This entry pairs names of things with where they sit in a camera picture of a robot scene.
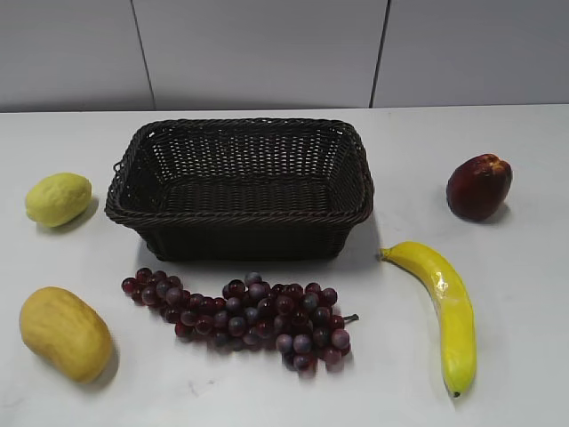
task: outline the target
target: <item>red apple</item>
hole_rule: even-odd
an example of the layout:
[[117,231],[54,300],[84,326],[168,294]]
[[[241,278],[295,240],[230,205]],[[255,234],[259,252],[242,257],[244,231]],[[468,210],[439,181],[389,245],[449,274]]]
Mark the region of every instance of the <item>red apple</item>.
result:
[[456,168],[446,184],[446,202],[455,215],[480,222],[498,210],[511,183],[508,162],[483,154]]

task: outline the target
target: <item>wicker basket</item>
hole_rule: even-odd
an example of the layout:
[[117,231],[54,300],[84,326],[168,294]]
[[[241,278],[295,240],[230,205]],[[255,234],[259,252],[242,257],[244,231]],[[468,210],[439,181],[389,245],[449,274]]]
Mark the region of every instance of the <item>wicker basket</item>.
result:
[[134,136],[105,212],[163,261],[336,256],[373,209],[355,129],[337,120],[166,120]]

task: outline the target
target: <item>banana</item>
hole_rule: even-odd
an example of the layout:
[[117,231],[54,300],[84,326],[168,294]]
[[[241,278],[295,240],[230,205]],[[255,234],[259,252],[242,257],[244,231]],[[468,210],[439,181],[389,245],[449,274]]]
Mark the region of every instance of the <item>banana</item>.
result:
[[440,327],[443,378],[458,398],[477,369],[474,311],[461,277],[441,254],[417,242],[381,249],[381,259],[414,274],[429,291]]

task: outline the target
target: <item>lemon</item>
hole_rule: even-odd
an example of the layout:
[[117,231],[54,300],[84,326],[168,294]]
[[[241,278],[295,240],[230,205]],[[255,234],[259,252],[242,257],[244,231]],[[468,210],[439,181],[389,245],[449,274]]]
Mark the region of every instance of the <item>lemon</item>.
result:
[[82,213],[91,197],[91,183],[85,177],[56,173],[43,178],[26,195],[26,214],[46,227],[58,227]]

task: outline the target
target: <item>white table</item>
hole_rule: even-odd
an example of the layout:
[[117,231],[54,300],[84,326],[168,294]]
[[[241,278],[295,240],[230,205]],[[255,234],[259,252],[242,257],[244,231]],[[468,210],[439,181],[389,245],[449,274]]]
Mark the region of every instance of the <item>white table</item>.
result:
[[[362,136],[375,182],[374,218],[357,226],[333,262],[161,263],[133,231],[103,212],[112,165],[147,122],[177,117],[326,117]],[[0,425],[8,426],[488,426],[561,425],[569,381],[569,106],[433,109],[142,112],[0,115],[2,259]],[[445,184],[466,159],[493,152],[514,181],[508,213],[476,225],[454,217]],[[44,176],[87,176],[95,215],[45,232],[25,215]],[[375,260],[414,239],[462,275],[477,317],[478,374],[452,402],[440,374],[437,318],[421,284]],[[260,270],[271,282],[315,280],[338,289],[353,359],[313,379],[287,371],[276,353],[221,356],[178,342],[173,327],[135,307],[120,282],[142,265],[218,295]],[[78,387],[20,340],[18,316],[38,287],[63,286],[106,320],[120,350],[106,384]]]

